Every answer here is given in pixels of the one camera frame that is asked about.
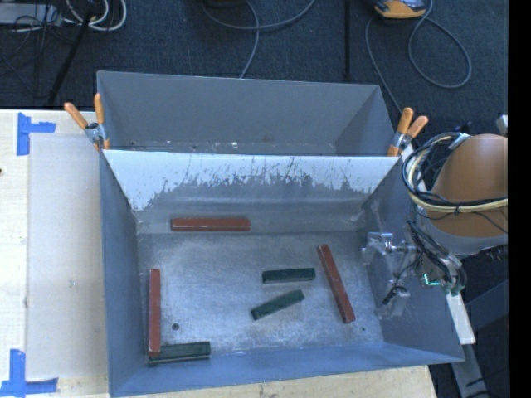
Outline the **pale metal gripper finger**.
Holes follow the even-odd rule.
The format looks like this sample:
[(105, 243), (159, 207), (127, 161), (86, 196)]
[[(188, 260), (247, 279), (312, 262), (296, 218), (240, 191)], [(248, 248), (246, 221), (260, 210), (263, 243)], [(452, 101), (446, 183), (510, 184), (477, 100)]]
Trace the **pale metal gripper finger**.
[(411, 294), (405, 289), (393, 289), (376, 307), (375, 314), (379, 319), (401, 317), (410, 297)]
[(393, 233), (368, 232), (365, 246), (361, 249), (361, 261), (370, 265), (375, 257), (386, 257), (393, 252)]

